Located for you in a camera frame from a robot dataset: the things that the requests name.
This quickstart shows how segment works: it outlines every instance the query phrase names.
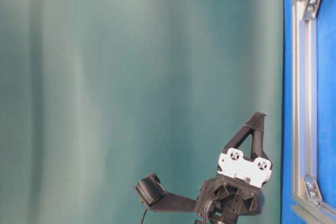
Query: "screw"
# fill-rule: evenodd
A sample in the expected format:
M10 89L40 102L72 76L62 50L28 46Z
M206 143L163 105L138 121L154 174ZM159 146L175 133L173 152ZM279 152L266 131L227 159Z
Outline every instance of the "screw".
M316 0L309 0L309 5L314 5L316 3Z
M307 184L307 186L308 186L310 189L314 187L314 185L313 185L312 183L310 183L310 182L307 182L306 184Z
M311 13L314 10L314 7L311 5L307 7L307 12Z

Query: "black cable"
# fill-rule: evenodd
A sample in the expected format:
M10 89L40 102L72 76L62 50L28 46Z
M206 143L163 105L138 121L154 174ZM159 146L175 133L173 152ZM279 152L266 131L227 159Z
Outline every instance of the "black cable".
M142 217L140 219L140 224L143 223L143 219L145 218L145 215L146 215L146 212L147 212L148 208L145 208L144 211L143 211L143 214L142 214Z

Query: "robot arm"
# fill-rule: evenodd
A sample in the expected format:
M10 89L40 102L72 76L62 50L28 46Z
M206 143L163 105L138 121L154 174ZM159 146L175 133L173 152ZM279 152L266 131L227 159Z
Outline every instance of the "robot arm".
M197 201L164 190L154 173L136 184L140 201L154 212L195 212L202 218L195 224L236 224L239 215L260 214L264 203L261 188L270 179L272 168L262 148L264 117L254 113L224 146L217 174L204 181ZM238 148L250 134L252 150L246 157Z

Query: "green fabric curtain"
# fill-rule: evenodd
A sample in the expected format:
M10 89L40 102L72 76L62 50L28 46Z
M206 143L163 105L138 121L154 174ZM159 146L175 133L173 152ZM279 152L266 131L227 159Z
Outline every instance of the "green fabric curtain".
M255 111L273 174L239 223L279 223L282 0L0 2L0 223L138 223L153 171L195 198Z

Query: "aluminum frame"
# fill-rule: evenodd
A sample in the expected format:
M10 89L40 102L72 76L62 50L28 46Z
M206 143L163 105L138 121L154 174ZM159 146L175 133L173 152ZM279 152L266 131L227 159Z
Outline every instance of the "aluminum frame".
M307 223L336 223L317 180L317 14L321 0L292 0L292 209Z

